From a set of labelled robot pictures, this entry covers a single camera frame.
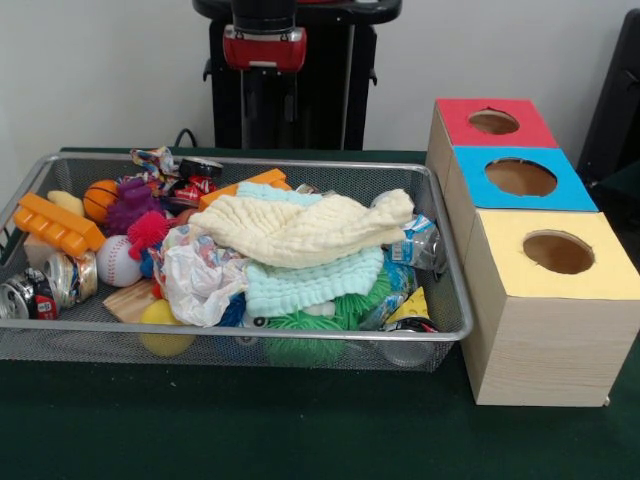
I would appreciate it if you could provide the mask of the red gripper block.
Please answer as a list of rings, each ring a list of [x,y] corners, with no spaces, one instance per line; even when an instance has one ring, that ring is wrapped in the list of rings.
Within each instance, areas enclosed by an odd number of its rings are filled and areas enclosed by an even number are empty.
[[[235,28],[223,33],[223,52],[227,64],[235,70],[272,68],[282,75],[283,115],[285,121],[296,119],[296,74],[306,59],[306,30],[294,28],[280,34],[249,34]],[[251,124],[260,120],[263,72],[251,69],[248,73],[248,119]]]

